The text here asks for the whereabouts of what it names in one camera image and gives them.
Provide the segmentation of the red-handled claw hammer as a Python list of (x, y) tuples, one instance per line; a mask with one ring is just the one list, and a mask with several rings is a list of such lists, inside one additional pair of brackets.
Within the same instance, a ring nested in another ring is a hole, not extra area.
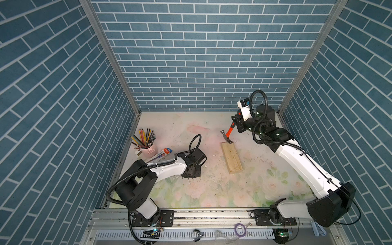
[(222, 134), (225, 142), (229, 143), (229, 144), (233, 144), (234, 142), (230, 139), (230, 135), (233, 131), (233, 129), (236, 127), (236, 123), (234, 121), (232, 121), (229, 130), (226, 132), (225, 130), (221, 130), (220, 133)]

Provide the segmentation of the wooden block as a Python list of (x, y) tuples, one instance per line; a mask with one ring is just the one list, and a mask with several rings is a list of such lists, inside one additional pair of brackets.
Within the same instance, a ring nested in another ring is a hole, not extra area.
[(242, 172), (243, 167), (235, 145), (227, 142), (221, 143), (220, 145), (229, 174), (237, 174)]

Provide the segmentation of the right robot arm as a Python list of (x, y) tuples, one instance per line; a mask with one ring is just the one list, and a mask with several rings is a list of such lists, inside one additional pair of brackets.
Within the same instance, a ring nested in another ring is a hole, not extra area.
[(310, 219), (322, 227), (330, 227), (348, 213), (351, 206), (358, 207), (354, 201), (356, 188), (349, 182), (341, 182), (314, 162), (286, 129), (276, 125), (275, 112), (270, 106), (259, 105), (252, 111), (249, 105), (238, 103), (238, 111), (231, 118), (231, 130), (249, 131), (255, 143), (266, 145), (291, 165), (314, 195), (307, 201), (279, 199), (274, 202), (269, 207), (271, 222)]

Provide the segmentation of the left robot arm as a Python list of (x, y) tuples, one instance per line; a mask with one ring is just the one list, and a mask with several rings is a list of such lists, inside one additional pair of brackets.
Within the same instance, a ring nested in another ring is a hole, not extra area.
[(155, 184), (173, 176), (192, 179), (201, 176), (207, 156), (198, 148), (175, 153), (173, 158), (157, 163), (137, 160), (106, 192), (110, 203), (125, 206), (145, 219), (158, 217), (160, 209), (149, 198)]

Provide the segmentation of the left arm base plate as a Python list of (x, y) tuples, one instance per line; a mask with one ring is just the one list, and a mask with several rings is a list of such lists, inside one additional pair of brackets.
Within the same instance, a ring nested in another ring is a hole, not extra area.
[(158, 210), (151, 218), (145, 218), (140, 213), (131, 213), (130, 221), (134, 227), (172, 227), (174, 210)]

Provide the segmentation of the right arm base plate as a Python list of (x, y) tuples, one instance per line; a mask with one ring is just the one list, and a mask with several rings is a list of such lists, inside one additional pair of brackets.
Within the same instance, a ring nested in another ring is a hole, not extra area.
[(295, 226), (297, 220), (295, 218), (284, 218), (277, 212), (270, 209), (254, 209), (249, 212), (250, 218), (252, 218), (256, 226)]

